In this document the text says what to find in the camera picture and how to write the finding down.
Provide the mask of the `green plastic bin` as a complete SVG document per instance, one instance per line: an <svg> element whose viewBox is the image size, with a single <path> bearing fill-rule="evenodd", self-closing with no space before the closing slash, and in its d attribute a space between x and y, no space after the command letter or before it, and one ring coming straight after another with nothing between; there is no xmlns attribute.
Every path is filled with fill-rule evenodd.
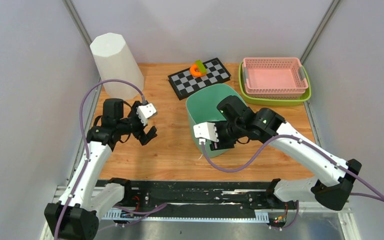
<svg viewBox="0 0 384 240"><path fill-rule="evenodd" d="M195 137L193 126L203 122L224 121L225 118L217 110L217 105L228 96L236 96L242 99L232 87L223 83L205 87L186 99L185 105L191 138L200 152L202 147Z"/></svg>

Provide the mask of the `pink perforated basket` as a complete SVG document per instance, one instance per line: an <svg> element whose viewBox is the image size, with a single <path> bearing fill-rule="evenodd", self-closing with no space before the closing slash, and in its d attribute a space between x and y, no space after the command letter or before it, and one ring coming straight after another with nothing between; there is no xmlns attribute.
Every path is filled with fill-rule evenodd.
<svg viewBox="0 0 384 240"><path fill-rule="evenodd" d="M296 57L245 57L242 73L246 93L264 98L301 96L310 86L304 67Z"/></svg>

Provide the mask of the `large white container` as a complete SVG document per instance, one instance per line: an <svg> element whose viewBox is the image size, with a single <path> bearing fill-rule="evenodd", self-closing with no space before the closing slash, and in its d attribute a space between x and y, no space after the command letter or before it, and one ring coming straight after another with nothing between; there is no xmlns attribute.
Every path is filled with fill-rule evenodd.
<svg viewBox="0 0 384 240"><path fill-rule="evenodd" d="M89 47L101 80L124 80L144 90L145 78L122 35L99 35Z"/></svg>

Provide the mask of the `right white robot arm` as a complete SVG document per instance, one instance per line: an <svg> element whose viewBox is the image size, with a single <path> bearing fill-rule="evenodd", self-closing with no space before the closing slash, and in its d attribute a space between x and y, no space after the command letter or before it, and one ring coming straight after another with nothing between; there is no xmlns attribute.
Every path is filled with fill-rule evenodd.
<svg viewBox="0 0 384 240"><path fill-rule="evenodd" d="M264 107L253 112L238 96L225 97L216 108L224 119L210 124L217 136L211 141L211 150L232 149L246 137L282 151L313 173L313 177L300 180L273 179L265 195L270 208L299 201L317 202L334 211L343 209L362 168L358 160L329 153L272 109Z"/></svg>

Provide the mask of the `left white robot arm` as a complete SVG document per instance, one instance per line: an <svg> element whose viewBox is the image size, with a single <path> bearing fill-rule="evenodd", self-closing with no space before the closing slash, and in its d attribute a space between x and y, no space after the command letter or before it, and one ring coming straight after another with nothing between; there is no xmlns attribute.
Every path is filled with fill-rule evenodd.
<svg viewBox="0 0 384 240"><path fill-rule="evenodd" d="M45 219L54 239L92 240L100 220L113 206L132 203L132 184L124 178L111 178L100 193L92 196L103 166L123 135L136 138L143 146L157 136L154 126L145 132L149 119L157 115L152 103L135 101L127 116L125 105L119 98L104 101L102 114L86 134L85 153L77 171L59 200L45 207Z"/></svg>

